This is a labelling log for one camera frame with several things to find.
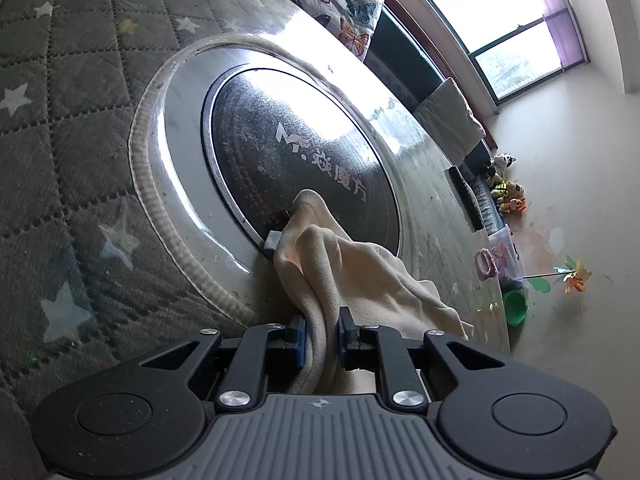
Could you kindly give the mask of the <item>cream beige shirt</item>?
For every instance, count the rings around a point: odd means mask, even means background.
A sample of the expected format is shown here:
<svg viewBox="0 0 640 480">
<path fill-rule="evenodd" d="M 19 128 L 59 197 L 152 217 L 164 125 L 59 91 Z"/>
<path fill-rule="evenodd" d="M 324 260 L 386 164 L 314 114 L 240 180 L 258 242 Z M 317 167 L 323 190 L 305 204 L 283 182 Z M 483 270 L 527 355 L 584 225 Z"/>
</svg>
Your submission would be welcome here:
<svg viewBox="0 0 640 480">
<path fill-rule="evenodd" d="M 341 307 L 348 307 L 359 325 L 390 326 L 409 339 L 420 339 L 427 330 L 444 330 L 464 340 L 474 335 L 474 327 L 442 302 L 433 282 L 413 278 L 386 248 L 352 240 L 314 191 L 295 197 L 273 263 L 307 322 L 305 365 L 292 393 L 375 392 L 371 372 L 340 367 Z"/>
</svg>

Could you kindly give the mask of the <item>pink hair scrunchie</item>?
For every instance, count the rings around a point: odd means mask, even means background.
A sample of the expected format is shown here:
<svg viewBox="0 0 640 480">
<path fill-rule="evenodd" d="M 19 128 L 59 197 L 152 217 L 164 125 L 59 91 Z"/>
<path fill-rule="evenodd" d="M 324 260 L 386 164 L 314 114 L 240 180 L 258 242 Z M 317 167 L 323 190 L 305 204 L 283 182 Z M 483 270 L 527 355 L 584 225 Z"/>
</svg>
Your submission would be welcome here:
<svg viewBox="0 0 640 480">
<path fill-rule="evenodd" d="M 482 248 L 478 250 L 474 254 L 473 261 L 476 273 L 481 281 L 495 278 L 498 275 L 495 260 L 492 258 L 492 253 L 489 249 Z"/>
</svg>

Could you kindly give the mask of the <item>green plastic bowl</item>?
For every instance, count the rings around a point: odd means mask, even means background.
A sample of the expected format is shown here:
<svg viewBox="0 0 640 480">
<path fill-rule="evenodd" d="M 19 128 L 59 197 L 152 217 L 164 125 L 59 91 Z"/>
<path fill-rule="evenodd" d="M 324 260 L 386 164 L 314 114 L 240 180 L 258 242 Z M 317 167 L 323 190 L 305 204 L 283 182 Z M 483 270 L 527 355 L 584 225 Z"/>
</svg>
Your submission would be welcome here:
<svg viewBox="0 0 640 480">
<path fill-rule="evenodd" d="M 527 316 L 528 304 L 524 290 L 509 290 L 502 296 L 506 324 L 511 327 L 521 326 Z"/>
</svg>

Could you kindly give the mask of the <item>clear plastic storage box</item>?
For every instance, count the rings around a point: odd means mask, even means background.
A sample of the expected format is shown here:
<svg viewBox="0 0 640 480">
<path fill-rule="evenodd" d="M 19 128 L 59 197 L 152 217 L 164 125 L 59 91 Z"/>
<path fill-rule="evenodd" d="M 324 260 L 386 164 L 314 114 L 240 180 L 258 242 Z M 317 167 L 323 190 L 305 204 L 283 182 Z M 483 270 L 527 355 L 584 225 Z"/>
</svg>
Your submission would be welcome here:
<svg viewBox="0 0 640 480">
<path fill-rule="evenodd" d="M 489 250 L 494 259 L 499 278 L 516 280 L 524 275 L 520 253 L 512 231 L 507 224 L 488 236 Z"/>
</svg>

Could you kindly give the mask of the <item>black remote control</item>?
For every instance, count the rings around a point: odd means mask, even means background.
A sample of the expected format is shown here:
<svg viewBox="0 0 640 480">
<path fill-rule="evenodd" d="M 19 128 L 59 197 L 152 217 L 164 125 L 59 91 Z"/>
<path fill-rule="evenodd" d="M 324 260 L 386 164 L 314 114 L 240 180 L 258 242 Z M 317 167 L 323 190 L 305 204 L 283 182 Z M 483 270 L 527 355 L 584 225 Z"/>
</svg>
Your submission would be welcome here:
<svg viewBox="0 0 640 480">
<path fill-rule="evenodd" d="M 482 215 L 480 214 L 480 206 L 478 206 L 472 188 L 470 188 L 466 183 L 457 166 L 449 167 L 447 172 L 449 180 L 459 197 L 460 205 L 469 219 L 472 231 L 477 232 L 484 229 Z"/>
</svg>

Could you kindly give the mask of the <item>yellow brown plush toy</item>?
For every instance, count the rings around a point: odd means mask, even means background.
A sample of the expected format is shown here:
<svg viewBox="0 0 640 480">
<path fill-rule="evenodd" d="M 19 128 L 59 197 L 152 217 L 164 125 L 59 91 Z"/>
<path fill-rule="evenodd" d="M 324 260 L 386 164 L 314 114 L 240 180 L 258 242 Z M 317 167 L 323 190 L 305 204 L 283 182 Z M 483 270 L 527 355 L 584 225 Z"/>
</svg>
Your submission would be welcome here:
<svg viewBox="0 0 640 480">
<path fill-rule="evenodd" d="M 525 197 L 525 190 L 513 181 L 502 181 L 491 190 L 491 197 L 499 204 L 510 202 L 510 200 L 522 200 Z"/>
</svg>

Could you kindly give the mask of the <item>colourful paper pinwheel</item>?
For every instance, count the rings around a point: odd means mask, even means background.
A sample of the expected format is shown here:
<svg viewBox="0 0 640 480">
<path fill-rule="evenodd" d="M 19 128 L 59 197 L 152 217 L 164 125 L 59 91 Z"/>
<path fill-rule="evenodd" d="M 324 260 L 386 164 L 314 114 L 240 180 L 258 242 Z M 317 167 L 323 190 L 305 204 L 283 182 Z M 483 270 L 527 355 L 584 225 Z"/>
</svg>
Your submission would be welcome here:
<svg viewBox="0 0 640 480">
<path fill-rule="evenodd" d="M 582 259 L 566 256 L 562 266 L 555 266 L 551 272 L 529 274 L 522 280 L 537 292 L 548 294 L 554 285 L 561 285 L 565 295 L 573 292 L 584 292 L 592 273 L 587 269 Z"/>
</svg>

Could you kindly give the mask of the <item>round black induction cooktop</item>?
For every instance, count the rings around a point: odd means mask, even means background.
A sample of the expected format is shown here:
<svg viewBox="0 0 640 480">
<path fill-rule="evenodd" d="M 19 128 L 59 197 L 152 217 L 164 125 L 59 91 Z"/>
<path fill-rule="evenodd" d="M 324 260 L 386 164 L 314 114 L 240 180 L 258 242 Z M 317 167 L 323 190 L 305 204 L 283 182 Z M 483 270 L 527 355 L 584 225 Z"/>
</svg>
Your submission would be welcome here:
<svg viewBox="0 0 640 480">
<path fill-rule="evenodd" d="M 227 70 L 206 94 L 201 136 L 220 197 L 258 249 L 292 218 L 297 194 L 311 190 L 353 240 L 400 251 L 396 194 L 380 156 L 311 81 L 274 67 Z"/>
</svg>

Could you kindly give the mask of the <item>black white plush toy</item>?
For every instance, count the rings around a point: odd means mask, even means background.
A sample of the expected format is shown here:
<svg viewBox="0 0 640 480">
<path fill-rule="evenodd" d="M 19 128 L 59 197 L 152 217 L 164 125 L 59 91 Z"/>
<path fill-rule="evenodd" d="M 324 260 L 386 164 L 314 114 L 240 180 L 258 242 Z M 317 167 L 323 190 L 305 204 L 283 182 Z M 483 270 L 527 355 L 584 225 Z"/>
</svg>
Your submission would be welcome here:
<svg viewBox="0 0 640 480">
<path fill-rule="evenodd" d="M 510 168 L 514 162 L 516 162 L 516 158 L 511 154 L 506 153 L 498 153 L 492 158 L 492 166 L 494 166 L 496 173 L 503 176 L 508 168 Z"/>
</svg>

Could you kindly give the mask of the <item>plain beige pillow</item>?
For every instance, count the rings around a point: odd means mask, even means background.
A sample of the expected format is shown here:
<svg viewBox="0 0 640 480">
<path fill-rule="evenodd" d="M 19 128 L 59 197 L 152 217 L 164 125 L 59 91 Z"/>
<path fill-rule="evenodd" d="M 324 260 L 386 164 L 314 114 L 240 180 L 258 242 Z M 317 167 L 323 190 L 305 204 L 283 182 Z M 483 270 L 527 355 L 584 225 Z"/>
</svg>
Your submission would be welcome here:
<svg viewBox="0 0 640 480">
<path fill-rule="evenodd" d="M 413 112 L 447 158 L 460 166 L 486 132 L 452 78 L 445 79 Z"/>
</svg>

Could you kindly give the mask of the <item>green framed window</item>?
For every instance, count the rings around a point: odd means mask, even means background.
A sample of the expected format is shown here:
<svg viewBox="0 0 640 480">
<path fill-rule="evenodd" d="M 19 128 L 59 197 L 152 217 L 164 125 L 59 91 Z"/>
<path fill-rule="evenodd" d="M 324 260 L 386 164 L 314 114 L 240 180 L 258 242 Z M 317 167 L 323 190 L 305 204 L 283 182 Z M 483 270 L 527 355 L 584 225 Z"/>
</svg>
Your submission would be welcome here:
<svg viewBox="0 0 640 480">
<path fill-rule="evenodd" d="M 568 0 L 396 0 L 436 44 L 454 42 L 502 104 L 586 62 Z"/>
</svg>

